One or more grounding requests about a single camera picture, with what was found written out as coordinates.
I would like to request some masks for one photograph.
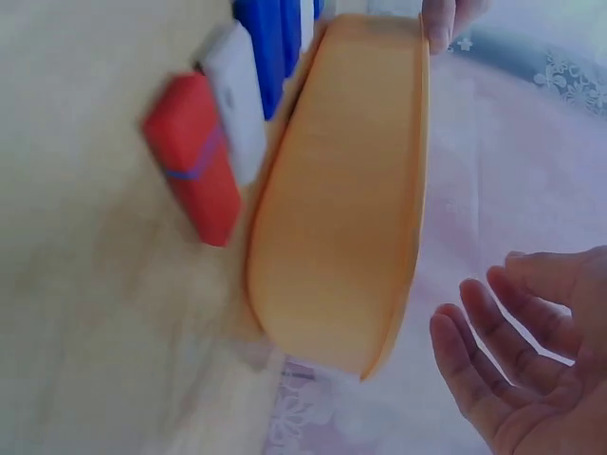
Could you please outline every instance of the wooden table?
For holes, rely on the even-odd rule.
[[[230,246],[202,246],[138,131],[230,2],[22,2],[5,17],[0,453],[260,453],[284,357],[242,293],[259,185]]]

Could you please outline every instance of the blue eraser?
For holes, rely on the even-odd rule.
[[[283,18],[283,51],[285,52],[285,75],[290,78],[300,59],[302,48],[301,0],[281,0]]]
[[[324,9],[324,0],[314,0],[314,19],[321,17]]]
[[[282,0],[235,0],[234,18],[247,29],[253,42],[264,117],[274,117],[283,97],[285,52],[283,50]]]

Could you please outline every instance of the open hand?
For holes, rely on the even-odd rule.
[[[491,0],[424,0],[422,15],[432,54],[443,52],[459,33],[489,9]]]
[[[462,414],[498,455],[607,453],[607,247],[511,254],[487,279],[540,345],[575,363],[538,354],[486,288],[465,281],[470,323],[509,381],[479,349],[459,308],[440,307],[431,321],[434,355]]]

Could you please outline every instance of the orange plastic container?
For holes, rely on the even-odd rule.
[[[271,170],[248,252],[250,304],[286,353],[368,377],[413,280],[428,129],[421,21],[328,27]]]

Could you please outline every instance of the red eraser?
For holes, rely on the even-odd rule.
[[[175,76],[143,122],[143,134],[200,240],[225,246],[241,198],[207,79]]]

